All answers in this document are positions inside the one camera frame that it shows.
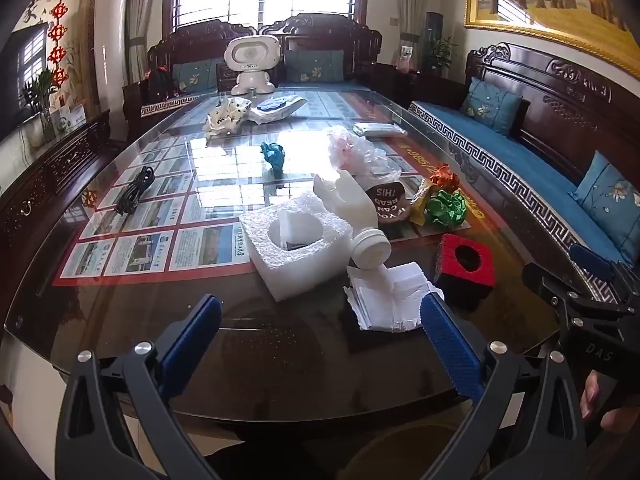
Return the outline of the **person's right hand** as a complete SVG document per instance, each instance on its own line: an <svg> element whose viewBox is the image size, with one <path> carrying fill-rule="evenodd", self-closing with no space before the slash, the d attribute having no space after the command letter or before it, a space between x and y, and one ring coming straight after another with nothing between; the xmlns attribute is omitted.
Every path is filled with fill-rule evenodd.
<svg viewBox="0 0 640 480"><path fill-rule="evenodd" d="M592 370L585 381L585 389L580 398L582 420L586 422L596 412L597 400L601 392L600 375ZM628 398L620 408L605 413L600 418L600 426L612 434L628 434L639 417L639 396Z"/></svg>

